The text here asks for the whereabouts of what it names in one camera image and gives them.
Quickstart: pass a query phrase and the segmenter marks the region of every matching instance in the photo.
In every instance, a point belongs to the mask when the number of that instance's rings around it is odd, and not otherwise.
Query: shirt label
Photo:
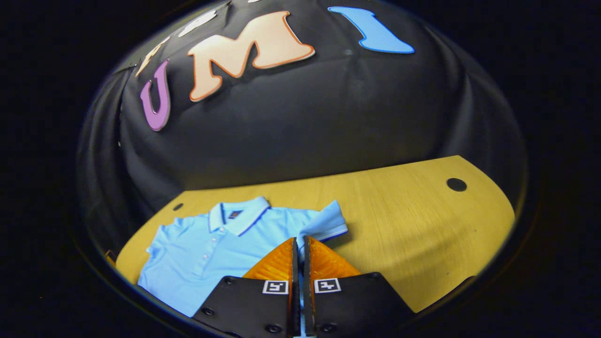
[[[232,211],[230,216],[228,217],[228,219],[233,220],[234,218],[238,217],[238,215],[240,215],[240,213],[242,212],[242,210],[240,211]]]

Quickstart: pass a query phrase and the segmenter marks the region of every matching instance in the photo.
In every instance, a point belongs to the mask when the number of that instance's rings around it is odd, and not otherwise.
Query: letter m
[[[315,49],[301,43],[288,26],[289,14],[279,11],[252,19],[236,40],[213,35],[192,47],[188,52],[194,57],[190,100],[203,100],[221,87],[222,78],[213,74],[211,62],[230,76],[241,77],[253,45],[257,46],[258,55],[252,65],[258,69],[304,60],[315,54]]]

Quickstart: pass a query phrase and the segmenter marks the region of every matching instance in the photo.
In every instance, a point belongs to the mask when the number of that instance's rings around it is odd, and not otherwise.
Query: purple letter u
[[[167,87],[167,71],[166,67],[169,60],[165,60],[154,72],[154,78],[156,78],[157,88],[159,90],[159,110],[154,111],[152,108],[152,101],[150,100],[150,86],[152,80],[149,80],[142,93],[140,93],[140,99],[142,99],[142,106],[144,107],[144,114],[146,115],[146,121],[148,125],[154,131],[159,131],[167,124],[169,120],[169,111],[171,110],[171,99],[169,98],[169,88]]]

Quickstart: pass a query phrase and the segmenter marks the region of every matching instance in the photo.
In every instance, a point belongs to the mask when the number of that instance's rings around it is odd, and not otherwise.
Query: shirt collar
[[[250,201],[239,203],[218,203],[209,212],[209,231],[214,232],[218,228],[225,228],[236,236],[240,236],[253,225],[263,212],[269,208],[269,202],[263,197],[257,197]],[[242,210],[235,219],[225,223],[224,210]]]

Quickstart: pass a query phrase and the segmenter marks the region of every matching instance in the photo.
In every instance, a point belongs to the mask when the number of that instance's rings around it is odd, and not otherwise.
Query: light blue polo shirt
[[[192,317],[223,276],[242,277],[287,239],[296,237],[302,262],[304,236],[325,241],[346,232],[337,201],[321,212],[271,207],[264,197],[219,203],[159,227],[138,285]]]

